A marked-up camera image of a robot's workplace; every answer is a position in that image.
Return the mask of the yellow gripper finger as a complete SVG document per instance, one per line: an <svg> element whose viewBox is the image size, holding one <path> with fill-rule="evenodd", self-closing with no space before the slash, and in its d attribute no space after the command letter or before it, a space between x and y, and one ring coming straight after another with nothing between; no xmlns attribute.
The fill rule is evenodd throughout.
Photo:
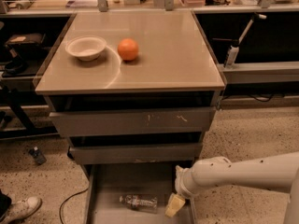
<svg viewBox="0 0 299 224"><path fill-rule="evenodd" d="M165 215L173 217L186 203L185 199L176 193L172 193L169 197L165 208Z"/></svg>

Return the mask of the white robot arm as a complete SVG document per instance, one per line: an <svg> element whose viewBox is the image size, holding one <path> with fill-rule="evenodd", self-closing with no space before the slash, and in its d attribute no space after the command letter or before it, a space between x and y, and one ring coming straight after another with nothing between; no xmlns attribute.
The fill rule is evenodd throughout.
<svg viewBox="0 0 299 224"><path fill-rule="evenodd" d="M225 157L197 161L191 168L176 166L175 190L165 215L173 217L185 200L201 189L236 185L289 194L283 224L299 224L299 152L248 161L231 162Z"/></svg>

